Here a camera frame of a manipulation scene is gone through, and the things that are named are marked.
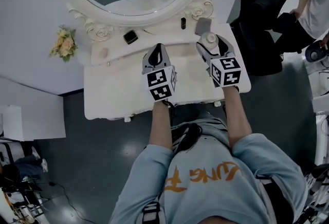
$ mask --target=white t-shirt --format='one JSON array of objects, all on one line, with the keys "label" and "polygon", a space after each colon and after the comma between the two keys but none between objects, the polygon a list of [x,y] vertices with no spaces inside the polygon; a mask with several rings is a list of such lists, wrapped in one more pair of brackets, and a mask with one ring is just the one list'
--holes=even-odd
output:
[{"label": "white t-shirt", "polygon": [[314,39],[329,29],[329,0],[309,0],[299,23]]}]

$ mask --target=light blue sweatshirt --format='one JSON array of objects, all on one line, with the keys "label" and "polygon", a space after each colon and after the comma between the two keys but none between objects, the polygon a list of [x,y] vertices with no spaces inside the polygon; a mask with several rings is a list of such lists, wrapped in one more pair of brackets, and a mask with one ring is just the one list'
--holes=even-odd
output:
[{"label": "light blue sweatshirt", "polygon": [[281,181],[294,220],[298,219],[307,196],[299,166],[261,134],[244,137],[230,151],[224,129],[216,128],[212,134],[220,134],[216,138],[203,129],[206,136],[175,156],[157,145],[144,149],[119,196],[111,224],[135,223],[144,206],[160,193],[167,224],[198,223],[209,216],[243,224],[270,223],[255,175]]}]

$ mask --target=white cube with black markers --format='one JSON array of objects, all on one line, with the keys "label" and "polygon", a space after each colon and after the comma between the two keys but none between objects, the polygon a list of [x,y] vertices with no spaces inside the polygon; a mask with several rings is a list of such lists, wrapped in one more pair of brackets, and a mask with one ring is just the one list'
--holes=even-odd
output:
[{"label": "white cube with black markers", "polygon": [[177,83],[174,66],[144,74],[143,79],[155,102],[166,100],[174,95]]},{"label": "white cube with black markers", "polygon": [[212,59],[210,74],[215,85],[220,87],[238,85],[241,67],[235,57]]}]

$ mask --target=black office chair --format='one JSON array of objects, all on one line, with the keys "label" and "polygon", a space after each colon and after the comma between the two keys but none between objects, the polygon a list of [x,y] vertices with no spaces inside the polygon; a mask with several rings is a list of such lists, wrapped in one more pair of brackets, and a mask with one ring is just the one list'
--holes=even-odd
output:
[{"label": "black office chair", "polygon": [[249,75],[264,76],[282,70],[281,57],[266,31],[273,28],[286,0],[241,0],[239,17],[231,28]]}]

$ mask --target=baseboard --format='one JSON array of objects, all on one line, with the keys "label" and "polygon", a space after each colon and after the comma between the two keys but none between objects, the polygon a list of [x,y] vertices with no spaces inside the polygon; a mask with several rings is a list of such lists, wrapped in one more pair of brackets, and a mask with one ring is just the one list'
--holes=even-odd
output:
[{"label": "baseboard", "polygon": [[65,96],[70,96],[70,95],[76,95],[76,94],[79,94],[81,92],[84,92],[84,89],[79,89],[79,90],[74,90],[74,91],[69,91],[69,92],[66,92],[64,94],[61,94],[59,96],[62,96],[62,97],[65,97]]}]

